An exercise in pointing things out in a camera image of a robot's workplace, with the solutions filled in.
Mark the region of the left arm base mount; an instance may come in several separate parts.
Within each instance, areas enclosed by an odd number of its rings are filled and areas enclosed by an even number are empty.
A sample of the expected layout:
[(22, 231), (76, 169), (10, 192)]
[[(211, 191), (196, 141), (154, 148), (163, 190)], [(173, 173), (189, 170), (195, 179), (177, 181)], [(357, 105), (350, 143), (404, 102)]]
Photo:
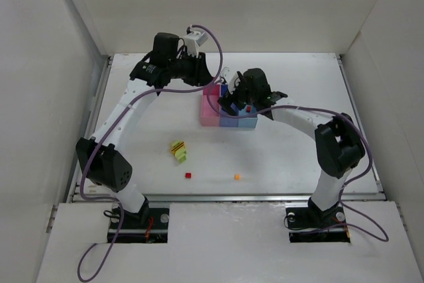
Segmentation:
[(125, 213), (116, 243), (162, 244), (168, 242), (170, 209), (151, 207), (147, 216), (140, 221)]

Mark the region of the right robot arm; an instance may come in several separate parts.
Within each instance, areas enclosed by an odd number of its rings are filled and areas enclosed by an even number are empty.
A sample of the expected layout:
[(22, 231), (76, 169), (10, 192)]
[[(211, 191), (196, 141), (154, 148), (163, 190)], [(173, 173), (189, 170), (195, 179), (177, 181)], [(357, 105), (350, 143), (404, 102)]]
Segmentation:
[(237, 111), (252, 106), (268, 119), (289, 125), (313, 139), (321, 173), (305, 214), (310, 227), (323, 226), (336, 212), (347, 177), (365, 155), (351, 118), (345, 113), (294, 105), (287, 94), (271, 89), (260, 68), (245, 72), (225, 68), (219, 81), (227, 85), (218, 99), (224, 112), (235, 116)]

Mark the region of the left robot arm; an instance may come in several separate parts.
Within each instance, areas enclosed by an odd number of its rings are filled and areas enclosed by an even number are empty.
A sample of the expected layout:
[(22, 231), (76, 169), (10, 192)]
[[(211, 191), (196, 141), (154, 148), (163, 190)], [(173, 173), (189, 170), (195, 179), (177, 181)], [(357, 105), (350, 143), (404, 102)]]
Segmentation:
[(194, 90), (213, 81), (205, 53), (199, 50), (206, 40), (207, 33), (200, 30), (183, 37), (159, 32), (152, 50), (130, 72), (114, 110), (89, 138), (76, 144), (82, 180), (108, 190), (109, 199), (138, 219), (144, 218), (148, 201), (131, 181), (133, 168), (123, 156), (123, 147), (142, 114), (161, 92), (169, 91), (173, 79), (181, 79)]

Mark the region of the green yellow lego stack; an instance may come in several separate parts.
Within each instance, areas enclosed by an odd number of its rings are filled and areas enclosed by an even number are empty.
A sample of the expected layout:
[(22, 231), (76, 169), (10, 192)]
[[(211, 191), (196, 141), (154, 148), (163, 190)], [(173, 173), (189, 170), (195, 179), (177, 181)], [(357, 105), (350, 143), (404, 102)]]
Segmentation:
[(187, 150), (184, 141), (173, 141), (170, 144), (170, 152), (173, 154), (178, 163), (186, 161)]

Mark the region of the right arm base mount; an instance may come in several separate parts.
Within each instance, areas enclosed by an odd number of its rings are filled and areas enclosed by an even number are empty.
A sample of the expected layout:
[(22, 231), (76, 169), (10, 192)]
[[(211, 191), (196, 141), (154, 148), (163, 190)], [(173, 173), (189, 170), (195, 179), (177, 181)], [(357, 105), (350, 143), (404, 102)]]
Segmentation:
[(308, 207), (287, 207), (284, 225), (290, 243), (350, 243), (342, 207), (324, 215)]

